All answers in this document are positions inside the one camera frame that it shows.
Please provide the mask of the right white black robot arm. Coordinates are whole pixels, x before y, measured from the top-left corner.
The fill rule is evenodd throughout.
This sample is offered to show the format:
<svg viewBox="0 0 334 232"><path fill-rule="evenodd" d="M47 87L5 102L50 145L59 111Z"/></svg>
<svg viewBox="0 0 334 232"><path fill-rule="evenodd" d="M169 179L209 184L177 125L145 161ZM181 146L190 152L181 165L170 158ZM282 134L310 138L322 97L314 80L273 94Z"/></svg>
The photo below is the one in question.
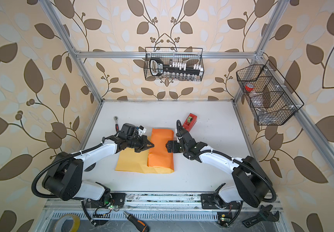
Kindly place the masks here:
<svg viewBox="0 0 334 232"><path fill-rule="evenodd" d="M277 195L269 177L251 156L236 158L213 149L206 143L196 142L181 124L176 122L177 140L168 141L167 150L182 153L185 158L209 164L232 176L234 185L221 184L212 194L216 208L226 209L231 202L239 202L239 208L229 222L219 219L224 227L230 227L239 216L243 204L257 208L261 202L273 203Z"/></svg>

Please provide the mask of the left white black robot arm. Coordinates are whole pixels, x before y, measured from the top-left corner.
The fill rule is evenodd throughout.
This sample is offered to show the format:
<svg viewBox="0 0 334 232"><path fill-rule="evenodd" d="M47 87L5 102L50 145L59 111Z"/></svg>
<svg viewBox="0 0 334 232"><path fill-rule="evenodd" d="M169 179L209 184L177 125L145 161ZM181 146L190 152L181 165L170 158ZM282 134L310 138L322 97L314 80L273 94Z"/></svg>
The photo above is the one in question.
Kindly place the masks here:
<svg viewBox="0 0 334 232"><path fill-rule="evenodd" d="M92 148L70 154L59 153L54 161L34 178L32 193L44 199L80 200L87 219L96 227L98 224L86 210L85 200L91 199L105 207L111 203L110 190L99 182L85 181L82 177L84 171L98 161L127 148L134 149L136 153L153 148L154 144L148 140L145 132L143 126L125 123L114 135L103 137L101 142Z"/></svg>

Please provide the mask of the red tape dispenser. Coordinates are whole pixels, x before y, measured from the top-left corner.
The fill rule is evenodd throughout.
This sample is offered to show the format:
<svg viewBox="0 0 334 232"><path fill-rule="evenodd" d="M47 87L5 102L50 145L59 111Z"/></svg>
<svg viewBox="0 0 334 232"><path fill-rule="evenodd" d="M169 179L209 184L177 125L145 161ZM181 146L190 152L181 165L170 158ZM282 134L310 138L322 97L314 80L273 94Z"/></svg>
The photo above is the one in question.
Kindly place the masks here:
<svg viewBox="0 0 334 232"><path fill-rule="evenodd" d="M197 121L197 116L190 113L183 124L183 128L186 129L187 131L191 131L196 121Z"/></svg>

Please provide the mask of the black socket set holder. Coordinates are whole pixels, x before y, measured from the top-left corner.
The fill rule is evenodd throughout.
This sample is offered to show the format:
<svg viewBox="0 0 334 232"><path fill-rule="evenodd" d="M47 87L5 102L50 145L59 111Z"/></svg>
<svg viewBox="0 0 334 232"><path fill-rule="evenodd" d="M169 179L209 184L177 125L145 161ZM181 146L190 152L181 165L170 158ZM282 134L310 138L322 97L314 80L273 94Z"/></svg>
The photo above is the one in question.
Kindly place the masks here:
<svg viewBox="0 0 334 232"><path fill-rule="evenodd" d="M159 58L151 58L149 61L149 70L153 76L203 76L204 68L194 65L193 68L188 67L187 63L172 62L172 64L164 64Z"/></svg>

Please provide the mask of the orange black screwdriver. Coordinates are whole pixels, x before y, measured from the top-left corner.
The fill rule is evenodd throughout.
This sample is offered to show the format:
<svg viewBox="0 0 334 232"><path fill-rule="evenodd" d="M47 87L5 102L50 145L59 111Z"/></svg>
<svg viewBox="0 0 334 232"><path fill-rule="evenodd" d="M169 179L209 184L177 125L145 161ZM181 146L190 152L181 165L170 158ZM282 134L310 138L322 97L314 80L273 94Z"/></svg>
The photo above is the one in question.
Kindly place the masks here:
<svg viewBox="0 0 334 232"><path fill-rule="evenodd" d="M123 214L125 215L126 219L128 221L130 221L137 228L137 230L139 232L149 232L150 231L150 228L149 228L149 226L146 223L144 223L143 221L137 219L132 214L127 213L125 211L123 212Z"/></svg>

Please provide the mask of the red cap plastic bottle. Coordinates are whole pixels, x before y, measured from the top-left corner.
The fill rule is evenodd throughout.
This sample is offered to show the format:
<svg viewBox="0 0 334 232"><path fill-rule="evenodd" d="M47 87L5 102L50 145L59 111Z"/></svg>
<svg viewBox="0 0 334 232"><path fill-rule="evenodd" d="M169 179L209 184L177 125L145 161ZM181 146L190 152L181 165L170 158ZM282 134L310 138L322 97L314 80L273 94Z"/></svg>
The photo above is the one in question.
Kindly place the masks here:
<svg viewBox="0 0 334 232"><path fill-rule="evenodd" d="M254 90L254 85L251 83L247 83L245 85L245 90L247 96L249 97L250 103L249 105L257 112L265 112L267 109L264 105L265 97L262 92L256 92Z"/></svg>

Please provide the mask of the red handled ratchet wrench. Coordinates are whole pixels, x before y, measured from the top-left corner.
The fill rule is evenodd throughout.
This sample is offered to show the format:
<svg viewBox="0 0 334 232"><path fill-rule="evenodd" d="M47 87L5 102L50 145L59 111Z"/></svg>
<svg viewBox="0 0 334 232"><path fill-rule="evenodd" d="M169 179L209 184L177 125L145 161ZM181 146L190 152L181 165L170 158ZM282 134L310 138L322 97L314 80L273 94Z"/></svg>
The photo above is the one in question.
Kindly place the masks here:
<svg viewBox="0 0 334 232"><path fill-rule="evenodd" d="M114 121L115 121L116 132L118 132L119 131L119 125L118 125L118 117L117 116L114 116Z"/></svg>

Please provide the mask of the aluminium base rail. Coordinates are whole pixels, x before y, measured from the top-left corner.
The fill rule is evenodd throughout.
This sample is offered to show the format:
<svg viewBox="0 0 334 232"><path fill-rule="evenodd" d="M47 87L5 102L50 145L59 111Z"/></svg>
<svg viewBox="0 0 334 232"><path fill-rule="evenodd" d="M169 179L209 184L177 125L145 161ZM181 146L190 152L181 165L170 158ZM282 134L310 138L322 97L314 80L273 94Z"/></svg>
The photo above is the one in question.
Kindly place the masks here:
<svg viewBox="0 0 334 232"><path fill-rule="evenodd" d="M240 205L239 201L224 203L217 207L213 193L210 192L112 192L109 203L105 206L119 209L130 210L233 210ZM94 200L85 200L85 204L90 209L100 207L100 203ZM272 205L272 211L283 212L283 207L277 199L273 203L260 203L260 205ZM45 204L46 208L52 209L81 209L81 201L49 199Z"/></svg>

